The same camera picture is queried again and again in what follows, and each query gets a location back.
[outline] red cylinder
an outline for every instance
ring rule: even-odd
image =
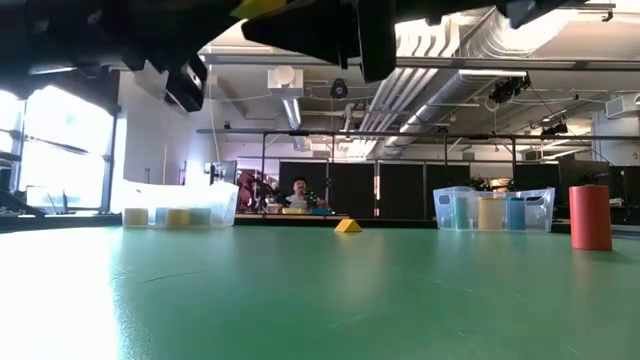
[[[569,188],[571,245],[574,249],[613,250],[609,188],[574,186]]]

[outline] green table surface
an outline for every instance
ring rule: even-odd
[[[0,359],[639,359],[640,241],[236,227],[0,235]]]

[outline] window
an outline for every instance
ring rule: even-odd
[[[102,201],[104,160],[95,155],[79,155],[38,142],[26,142],[22,155],[20,188],[43,187],[65,192],[69,207],[99,208]]]
[[[13,139],[11,138],[11,135],[0,130],[0,151],[10,153],[12,147]]]
[[[53,86],[36,91],[27,102],[25,134],[104,155],[113,117],[101,107]]]
[[[0,151],[11,152],[13,139],[9,131],[16,128],[23,108],[24,101],[18,100],[10,92],[0,90]]]
[[[20,174],[27,203],[49,207],[64,192],[69,208],[101,208],[113,121],[99,106],[56,87],[35,92],[27,101]]]

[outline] clear plastic bin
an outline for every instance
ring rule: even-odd
[[[494,193],[469,187],[433,191],[440,229],[551,231],[555,189]]]
[[[125,182],[124,227],[225,228],[233,226],[238,187],[148,185]]]

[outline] yellow triangular block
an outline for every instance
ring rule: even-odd
[[[335,230],[336,232],[362,232],[362,228],[355,220],[347,219],[340,221],[338,227]]]
[[[231,15],[240,19],[252,19],[285,5],[287,5],[286,0],[244,0]]]

